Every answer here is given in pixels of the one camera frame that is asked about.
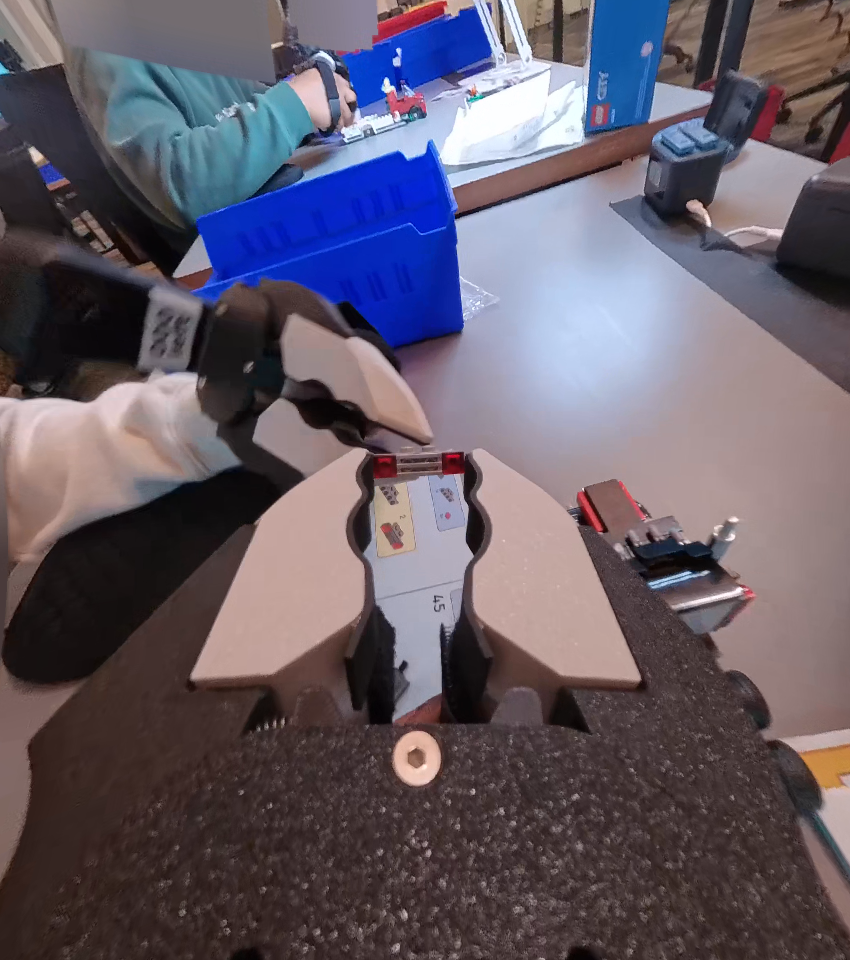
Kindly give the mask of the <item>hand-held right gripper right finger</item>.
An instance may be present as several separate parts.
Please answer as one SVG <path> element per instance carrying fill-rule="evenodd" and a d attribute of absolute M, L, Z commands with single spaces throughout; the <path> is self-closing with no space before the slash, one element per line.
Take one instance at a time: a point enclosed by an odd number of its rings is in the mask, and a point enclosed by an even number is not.
<path fill-rule="evenodd" d="M 458 722 L 488 722 L 511 690 L 549 717 L 562 691 L 639 690 L 640 668 L 579 524 L 484 449 L 465 456 L 464 570 L 442 640 L 443 687 Z"/>

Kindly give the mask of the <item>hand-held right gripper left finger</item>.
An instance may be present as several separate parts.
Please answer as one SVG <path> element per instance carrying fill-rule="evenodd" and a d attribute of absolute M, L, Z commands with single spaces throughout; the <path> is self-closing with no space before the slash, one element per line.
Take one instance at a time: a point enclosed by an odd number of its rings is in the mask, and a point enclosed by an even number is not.
<path fill-rule="evenodd" d="M 373 459 L 338 458 L 258 520 L 190 675 L 199 690 L 268 690 L 282 714 L 319 690 L 339 714 L 395 711 L 395 632 L 378 608 Z"/>

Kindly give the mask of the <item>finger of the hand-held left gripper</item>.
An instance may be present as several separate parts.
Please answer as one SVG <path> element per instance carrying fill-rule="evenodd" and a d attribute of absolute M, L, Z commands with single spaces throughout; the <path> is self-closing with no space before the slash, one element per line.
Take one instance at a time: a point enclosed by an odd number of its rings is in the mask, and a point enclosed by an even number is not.
<path fill-rule="evenodd" d="M 388 452 L 382 427 L 356 402 L 317 381 L 287 381 L 275 398 L 260 397 L 254 445 L 264 452 Z"/>
<path fill-rule="evenodd" d="M 285 374 L 293 383 L 318 384 L 372 426 L 422 446 L 431 444 L 433 432 L 421 403 L 375 345 L 300 314 L 285 321 L 279 345 Z"/>

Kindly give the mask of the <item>black red lego truck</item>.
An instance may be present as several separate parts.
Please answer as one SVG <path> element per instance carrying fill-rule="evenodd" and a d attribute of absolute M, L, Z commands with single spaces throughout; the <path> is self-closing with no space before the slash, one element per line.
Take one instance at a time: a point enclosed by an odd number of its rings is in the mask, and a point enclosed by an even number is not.
<path fill-rule="evenodd" d="M 582 529 L 603 536 L 620 558 L 662 599 L 691 631 L 710 639 L 732 623 L 755 598 L 724 560 L 736 540 L 740 521 L 731 516 L 705 540 L 691 538 L 674 515 L 654 516 L 623 482 L 611 479 L 585 486 L 570 515 Z M 738 670 L 725 672 L 745 713 L 759 732 L 771 725 L 771 712 L 754 681 Z M 768 750 L 797 812 L 813 817 L 823 806 L 823 791 L 800 754 L 779 739 Z"/>

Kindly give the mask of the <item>blue plastic bin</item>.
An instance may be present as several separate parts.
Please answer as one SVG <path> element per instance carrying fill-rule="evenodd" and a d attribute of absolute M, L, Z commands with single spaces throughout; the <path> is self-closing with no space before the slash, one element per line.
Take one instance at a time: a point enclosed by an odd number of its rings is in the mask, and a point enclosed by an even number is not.
<path fill-rule="evenodd" d="M 432 141 L 303 179 L 198 220 L 212 273 L 196 294 L 294 282 L 353 306 L 392 348 L 459 333 L 456 210 Z"/>
<path fill-rule="evenodd" d="M 492 56 L 479 12 L 473 6 L 456 15 L 431 19 L 367 50 L 341 56 L 360 108 L 383 99 L 383 80 L 394 80 L 393 59 L 398 49 L 402 51 L 402 76 L 413 89 Z"/>

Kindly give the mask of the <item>person's left forearm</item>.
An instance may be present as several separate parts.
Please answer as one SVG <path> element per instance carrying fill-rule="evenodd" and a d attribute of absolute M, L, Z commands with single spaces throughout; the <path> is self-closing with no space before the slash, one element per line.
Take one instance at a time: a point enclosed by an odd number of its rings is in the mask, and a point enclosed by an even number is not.
<path fill-rule="evenodd" d="M 66 534 L 239 467 L 194 373 L 155 373 L 87 402 L 0 397 L 11 565 Z"/>

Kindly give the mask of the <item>open lego instruction booklet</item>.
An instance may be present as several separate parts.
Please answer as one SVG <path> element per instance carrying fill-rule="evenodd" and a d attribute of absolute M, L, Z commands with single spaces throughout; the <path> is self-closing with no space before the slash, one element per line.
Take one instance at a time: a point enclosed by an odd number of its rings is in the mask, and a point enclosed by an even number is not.
<path fill-rule="evenodd" d="M 394 717 L 442 693 L 442 633 L 454 630 L 464 572 L 468 508 L 462 478 L 438 474 L 376 488 L 365 551 L 376 603 L 395 631 Z"/>

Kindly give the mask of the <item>red lego fire truck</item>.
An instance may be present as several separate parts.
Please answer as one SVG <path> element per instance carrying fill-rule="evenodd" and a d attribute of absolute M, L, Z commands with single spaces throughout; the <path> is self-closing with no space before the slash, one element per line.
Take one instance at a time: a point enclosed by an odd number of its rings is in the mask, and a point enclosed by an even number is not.
<path fill-rule="evenodd" d="M 424 96 L 407 83 L 401 47 L 395 48 L 391 63 L 391 77 L 383 79 L 382 91 L 392 121 L 396 125 L 406 125 L 425 119 L 427 103 Z"/>

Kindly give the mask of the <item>blue lego box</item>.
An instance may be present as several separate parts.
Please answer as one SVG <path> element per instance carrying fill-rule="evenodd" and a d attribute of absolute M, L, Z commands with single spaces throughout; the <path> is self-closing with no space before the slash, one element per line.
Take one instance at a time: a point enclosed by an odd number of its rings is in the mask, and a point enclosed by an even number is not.
<path fill-rule="evenodd" d="M 649 120 L 669 1 L 594 1 L 584 64 L 587 136 Z"/>

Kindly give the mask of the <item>clear plastic bag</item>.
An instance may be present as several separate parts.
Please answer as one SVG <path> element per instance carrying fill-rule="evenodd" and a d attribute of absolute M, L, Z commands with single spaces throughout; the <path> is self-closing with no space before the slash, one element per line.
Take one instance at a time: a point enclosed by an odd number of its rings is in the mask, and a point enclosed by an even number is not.
<path fill-rule="evenodd" d="M 479 316 L 484 310 L 497 305 L 501 299 L 463 276 L 459 277 L 459 292 L 462 306 L 462 316 L 467 323 Z"/>

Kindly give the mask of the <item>wood edged table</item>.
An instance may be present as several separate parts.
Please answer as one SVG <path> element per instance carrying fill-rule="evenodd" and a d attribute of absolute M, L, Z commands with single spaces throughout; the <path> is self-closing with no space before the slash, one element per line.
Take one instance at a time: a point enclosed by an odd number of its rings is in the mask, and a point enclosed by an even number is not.
<path fill-rule="evenodd" d="M 450 85 L 442 79 L 424 85 L 429 111 L 423 121 L 351 145 L 302 148 L 291 161 L 303 169 L 304 179 L 309 180 L 392 152 L 416 157 L 430 141 L 441 146 L 454 126 L 460 102 L 458 98 L 437 100 L 439 93 L 449 89 Z M 455 195 L 456 215 L 462 217 L 486 210 L 643 156 L 658 131 L 702 117 L 711 100 L 708 92 L 659 82 L 655 86 L 649 121 L 643 125 L 587 135 L 577 145 L 561 150 L 448 167 L 446 176 Z"/>

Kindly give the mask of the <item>white paper bag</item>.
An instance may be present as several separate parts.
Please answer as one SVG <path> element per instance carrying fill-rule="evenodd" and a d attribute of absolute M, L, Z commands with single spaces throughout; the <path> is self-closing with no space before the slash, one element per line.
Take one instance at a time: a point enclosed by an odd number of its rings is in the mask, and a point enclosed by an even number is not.
<path fill-rule="evenodd" d="M 461 105 L 439 149 L 447 167 L 522 159 L 571 148 L 584 138 L 583 87 L 570 81 L 550 90 L 542 74 Z"/>

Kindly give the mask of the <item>white clear display stand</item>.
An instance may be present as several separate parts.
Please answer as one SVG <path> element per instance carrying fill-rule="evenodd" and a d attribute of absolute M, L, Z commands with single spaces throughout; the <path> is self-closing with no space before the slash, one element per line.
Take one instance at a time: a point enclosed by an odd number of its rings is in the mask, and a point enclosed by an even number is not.
<path fill-rule="evenodd" d="M 490 80 L 523 80 L 550 69 L 550 64 L 539 60 L 527 35 L 523 13 L 533 2 L 471 1 L 463 9 L 473 9 L 479 18 L 490 49 L 489 65 L 479 77 Z"/>

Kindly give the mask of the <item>black device teal front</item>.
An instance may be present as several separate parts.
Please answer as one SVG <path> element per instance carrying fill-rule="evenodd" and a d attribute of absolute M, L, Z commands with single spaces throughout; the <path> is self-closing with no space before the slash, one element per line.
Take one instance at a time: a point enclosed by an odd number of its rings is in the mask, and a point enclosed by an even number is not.
<path fill-rule="evenodd" d="M 706 128 L 702 118 L 667 126 L 652 139 L 644 199 L 666 219 L 687 212 L 687 204 L 713 202 L 724 167 L 742 150 Z"/>

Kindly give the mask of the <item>grey cube device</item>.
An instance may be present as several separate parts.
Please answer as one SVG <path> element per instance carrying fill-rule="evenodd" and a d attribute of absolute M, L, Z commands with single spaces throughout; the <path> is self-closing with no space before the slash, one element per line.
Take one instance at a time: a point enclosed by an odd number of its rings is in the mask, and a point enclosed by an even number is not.
<path fill-rule="evenodd" d="M 751 138 L 768 95 L 769 84 L 728 70 L 716 83 L 704 127 L 730 148 L 740 150 Z"/>

